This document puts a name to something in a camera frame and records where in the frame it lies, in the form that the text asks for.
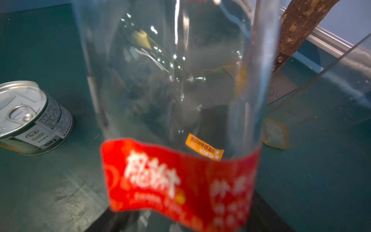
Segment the yellow bottle label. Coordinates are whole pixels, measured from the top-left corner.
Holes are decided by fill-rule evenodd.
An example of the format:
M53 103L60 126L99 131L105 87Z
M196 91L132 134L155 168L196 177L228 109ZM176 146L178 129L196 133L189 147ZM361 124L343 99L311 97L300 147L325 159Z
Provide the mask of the yellow bottle label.
M222 160L224 150L220 150L220 149L216 149L212 147L211 145L202 141L201 139L199 139L198 137L196 137L195 135L191 133L188 135L185 144L190 149L192 149L193 151L199 153L200 155L204 157L208 157L214 161Z

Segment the black capped glass bottle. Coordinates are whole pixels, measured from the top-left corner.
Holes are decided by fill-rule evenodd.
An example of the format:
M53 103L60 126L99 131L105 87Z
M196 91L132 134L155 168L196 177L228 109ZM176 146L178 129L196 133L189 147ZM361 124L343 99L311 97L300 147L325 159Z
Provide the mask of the black capped glass bottle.
M191 133L224 150L221 161L260 152L279 5L73 1L104 142L132 139L212 160L186 145ZM149 209L109 210L124 232L195 231Z

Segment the clear square glass bottle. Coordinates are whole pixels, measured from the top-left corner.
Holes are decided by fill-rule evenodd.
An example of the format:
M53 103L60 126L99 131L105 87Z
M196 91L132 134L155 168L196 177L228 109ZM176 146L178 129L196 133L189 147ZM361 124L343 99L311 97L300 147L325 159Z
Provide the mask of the clear square glass bottle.
M371 119L371 37L274 108L263 143L282 150Z

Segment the red bottle label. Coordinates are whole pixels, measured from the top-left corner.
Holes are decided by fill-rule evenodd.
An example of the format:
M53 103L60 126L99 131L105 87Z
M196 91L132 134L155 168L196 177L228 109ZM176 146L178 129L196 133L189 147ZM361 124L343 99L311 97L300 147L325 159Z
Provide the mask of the red bottle label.
M259 151L218 162L132 139L100 150L115 212L149 209L197 232L234 232L249 217Z

